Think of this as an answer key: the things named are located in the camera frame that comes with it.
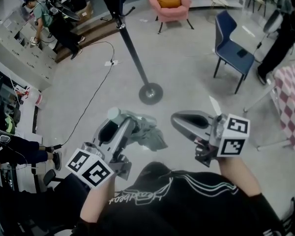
gray floor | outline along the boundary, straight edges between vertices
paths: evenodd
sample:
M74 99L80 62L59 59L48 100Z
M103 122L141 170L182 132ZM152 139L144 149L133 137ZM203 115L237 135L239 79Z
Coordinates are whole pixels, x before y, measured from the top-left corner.
M252 15L247 11L242 13L240 10L229 12L238 24L231 35L232 40L253 53L263 37L260 27L263 22L259 14ZM254 63L237 95L234 95L234 91L240 75L234 69L222 64L216 78L213 78L218 60L212 52L215 25L206 20L207 15L206 9L192 10L189 19L194 30L190 29L186 21L174 22L165 25L160 35L157 34L160 23L154 21L155 13L149 7L137 9L127 17L128 31L149 80L159 83L164 90L162 101L154 106L146 106L139 100L138 92L142 81L121 36L116 33L103 39L114 45L115 59L119 64L113 67L76 131L62 149L63 164L82 142L90 141L97 127L106 118L107 110L117 106L154 116L169 146L159 152L144 150L137 144L128 146L125 154L133 167L128 181L117 179L117 190L133 184L141 169L154 160L164 162L174 170L219 172L217 163L214 162L208 169L194 159L194 145L171 126L171 114L188 109L213 113L210 95L219 102L224 113L242 116L243 107L259 95L264 87L255 77L257 63ZM274 36L265 38L262 47L256 52L256 59L262 60L273 42ZM48 104L38 114L37 133L43 136L45 144L63 143L68 138L89 99L105 77L109 68L104 63L110 60L111 55L110 45L92 45L84 48L74 61L67 58L58 65L54 85L43 92ZM292 59L295 59L295 49L292 55L287 55L284 63L289 63ZM291 197L295 196L295 151L289 147L263 152L256 150L256 145L284 139L278 113L270 97L263 99L245 116L251 120L252 125L250 143L242 157L260 181L264 195L281 217L288 210ZM63 166L59 176L67 174L69 171Z

blue chair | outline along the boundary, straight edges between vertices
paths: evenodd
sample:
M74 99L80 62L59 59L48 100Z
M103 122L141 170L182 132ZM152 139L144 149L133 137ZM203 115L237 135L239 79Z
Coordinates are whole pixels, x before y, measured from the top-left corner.
M235 94L237 93L242 80L246 79L255 60L251 53L247 52L240 45L230 40L230 35L236 27L237 24L235 20L226 10L222 11L215 17L215 53L219 56L219 60L213 77L215 78L216 76L221 60L223 60L225 64L229 64L235 68L242 74Z

shoe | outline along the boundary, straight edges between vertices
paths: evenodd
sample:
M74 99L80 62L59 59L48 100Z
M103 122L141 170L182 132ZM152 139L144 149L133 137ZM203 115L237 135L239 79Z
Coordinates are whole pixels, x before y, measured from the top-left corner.
M262 85L266 85L266 78L261 77L261 76L259 75L259 73L258 73L258 70L256 70L256 75L257 75L257 78L258 78L258 80L260 81L260 83L261 83Z
M62 153L61 152L56 152L53 155L54 155L53 162L55 164L55 170L59 171L59 170L61 170Z
M80 41L78 41L78 44L82 43L85 40L85 37L81 37Z
M80 55L82 52L82 49L80 49L77 53L72 54L71 60L74 60L78 55Z

green cloth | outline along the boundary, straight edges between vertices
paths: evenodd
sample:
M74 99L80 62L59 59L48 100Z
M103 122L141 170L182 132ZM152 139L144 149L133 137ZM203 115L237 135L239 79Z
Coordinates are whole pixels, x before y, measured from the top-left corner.
M49 27L53 21L53 17L49 15L49 10L44 0L37 0L37 5L33 10L36 19L42 18L43 26Z

black and white marker cube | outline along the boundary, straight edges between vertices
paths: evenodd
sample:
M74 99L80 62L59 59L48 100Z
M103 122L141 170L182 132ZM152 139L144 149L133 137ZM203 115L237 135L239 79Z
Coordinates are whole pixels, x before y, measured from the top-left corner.
M248 142L250 120L232 114L228 115L218 150L218 157L240 156Z
M75 150L65 166L81 181L94 189L114 174L99 155L79 148Z

